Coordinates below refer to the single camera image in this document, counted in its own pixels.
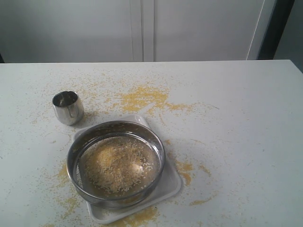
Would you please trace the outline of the yellow and white grain mix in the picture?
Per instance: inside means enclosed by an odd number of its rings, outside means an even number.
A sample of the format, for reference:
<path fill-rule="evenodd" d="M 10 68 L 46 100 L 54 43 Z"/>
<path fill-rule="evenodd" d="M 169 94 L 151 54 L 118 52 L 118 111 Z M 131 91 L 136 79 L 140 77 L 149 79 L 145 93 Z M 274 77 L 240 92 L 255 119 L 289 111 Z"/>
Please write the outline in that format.
<path fill-rule="evenodd" d="M 109 194 L 144 189 L 154 180 L 158 161 L 144 142 L 132 137 L 114 137 L 98 142 L 83 157 L 84 173 L 95 188 Z"/>

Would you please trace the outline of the round steel mesh sieve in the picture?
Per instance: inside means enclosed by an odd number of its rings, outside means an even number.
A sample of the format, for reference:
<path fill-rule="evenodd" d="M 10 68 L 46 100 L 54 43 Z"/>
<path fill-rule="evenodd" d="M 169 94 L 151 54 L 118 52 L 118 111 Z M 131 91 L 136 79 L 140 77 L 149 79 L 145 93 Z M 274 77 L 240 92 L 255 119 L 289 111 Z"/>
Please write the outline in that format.
<path fill-rule="evenodd" d="M 121 209 L 154 191 L 165 159 L 163 143 L 151 129 L 131 121 L 110 121 L 85 130 L 74 140 L 66 167 L 85 201 Z"/>

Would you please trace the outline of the stainless steel cup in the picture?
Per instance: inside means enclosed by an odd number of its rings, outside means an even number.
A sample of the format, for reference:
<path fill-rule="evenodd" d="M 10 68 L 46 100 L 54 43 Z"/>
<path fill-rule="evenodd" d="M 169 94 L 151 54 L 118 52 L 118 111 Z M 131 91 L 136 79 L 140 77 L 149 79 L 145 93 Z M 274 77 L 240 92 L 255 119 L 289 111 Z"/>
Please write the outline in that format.
<path fill-rule="evenodd" d="M 74 91 L 62 91 L 52 99 L 56 118 L 65 125 L 74 125 L 84 116 L 84 107 L 79 95 Z"/>

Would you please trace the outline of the white square plastic tray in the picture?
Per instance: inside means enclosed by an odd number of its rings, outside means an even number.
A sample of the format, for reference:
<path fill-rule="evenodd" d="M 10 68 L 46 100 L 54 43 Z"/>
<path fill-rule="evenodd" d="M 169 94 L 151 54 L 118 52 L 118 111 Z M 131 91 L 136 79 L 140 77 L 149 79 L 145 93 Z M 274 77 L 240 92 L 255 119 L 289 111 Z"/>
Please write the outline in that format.
<path fill-rule="evenodd" d="M 175 196 L 181 189 L 182 184 L 183 181 L 176 171 L 176 168 L 173 166 L 171 161 L 166 158 L 160 181 L 147 199 L 129 208 L 119 210 L 107 210 L 87 202 L 89 215 L 99 224 L 111 224 L 132 214 L 138 214 L 140 211 L 154 206 L 160 201 Z"/>

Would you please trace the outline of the white cabinet behind table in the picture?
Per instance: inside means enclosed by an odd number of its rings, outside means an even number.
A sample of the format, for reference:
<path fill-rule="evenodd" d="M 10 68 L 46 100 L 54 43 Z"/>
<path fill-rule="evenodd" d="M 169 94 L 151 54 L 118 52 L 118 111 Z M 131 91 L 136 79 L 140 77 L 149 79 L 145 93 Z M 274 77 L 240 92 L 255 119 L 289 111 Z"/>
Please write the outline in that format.
<path fill-rule="evenodd" d="M 0 53 L 17 62 L 257 58 L 273 0 L 3 0 Z"/>

